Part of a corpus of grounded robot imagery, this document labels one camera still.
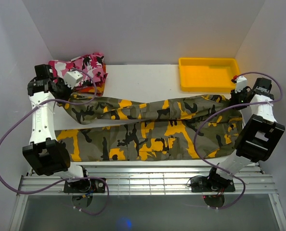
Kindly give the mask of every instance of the metal grate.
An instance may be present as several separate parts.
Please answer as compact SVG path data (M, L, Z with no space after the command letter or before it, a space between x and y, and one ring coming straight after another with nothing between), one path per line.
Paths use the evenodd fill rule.
M90 176L105 177L111 195L173 195L194 194L186 187L187 181L193 176L207 176L210 167L86 167ZM262 174L259 166L243 168L237 176L247 184L248 194L276 193L271 175ZM22 177L20 189L36 190L54 183L59 177L28 176ZM243 189L240 181L234 180L235 192ZM42 195L65 194L64 183L38 193Z

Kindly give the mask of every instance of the black clamp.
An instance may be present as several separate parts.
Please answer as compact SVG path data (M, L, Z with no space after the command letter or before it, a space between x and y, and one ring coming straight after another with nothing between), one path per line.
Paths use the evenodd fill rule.
M243 156L254 163L260 160L266 161L284 131L283 125L266 121L259 115L252 115L235 141L236 155Z
M274 96L270 94L270 90L272 89L272 81L267 78L257 78L253 88L245 87L240 92L235 92L235 90L231 90L231 99L229 106L241 104L241 103L249 103L253 99L255 94L264 95L268 98L274 100ZM239 106L236 107L235 110L241 110L246 108L247 106Z
M68 100L72 90L60 77L54 78L50 65L35 66L36 77L27 85L27 93L33 96L37 92L51 92L56 99Z
M233 181L222 178L216 171L217 169L212 167L207 177L192 177L189 185L191 191L193 193L219 192L220 190L235 192Z
M55 172L67 171L70 167L67 149L56 140L25 146L22 153L37 175L50 176Z

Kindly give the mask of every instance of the blue light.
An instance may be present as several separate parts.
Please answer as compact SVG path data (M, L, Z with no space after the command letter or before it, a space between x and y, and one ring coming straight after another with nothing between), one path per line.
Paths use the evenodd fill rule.
M117 220L117 230L118 231L130 231L132 227L132 222L128 218L120 218Z

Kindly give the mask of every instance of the gray wall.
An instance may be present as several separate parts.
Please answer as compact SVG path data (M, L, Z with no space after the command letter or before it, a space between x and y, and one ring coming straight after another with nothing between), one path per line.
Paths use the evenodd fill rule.
M235 57L264 0L23 0L55 59L108 64Z
M241 71L262 71L279 80L284 98L274 105L274 114L286 126L286 1L265 2L236 58ZM278 97L276 86L273 88ZM286 131L273 155L261 166L273 174L286 216Z
M51 55L21 0L0 0L0 138L30 110L26 86L34 65ZM11 134L0 148L0 172L13 187L28 170L22 146L28 144L30 120ZM16 194L0 183L0 231L11 221Z

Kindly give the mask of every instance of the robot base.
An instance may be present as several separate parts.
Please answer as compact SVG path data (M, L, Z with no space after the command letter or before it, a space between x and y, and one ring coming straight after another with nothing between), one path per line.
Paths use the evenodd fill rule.
M75 182L71 182L71 183L65 181L63 192L65 192L65 193L89 193L92 190L93 190L93 193L104 193L105 192L105 185L102 181L94 180L94 179L79 180L79 181L75 181Z
M208 177L193 177L190 180L191 192L193 193L209 193L217 192L217 189L212 189ZM235 192L233 181L224 189L224 192Z

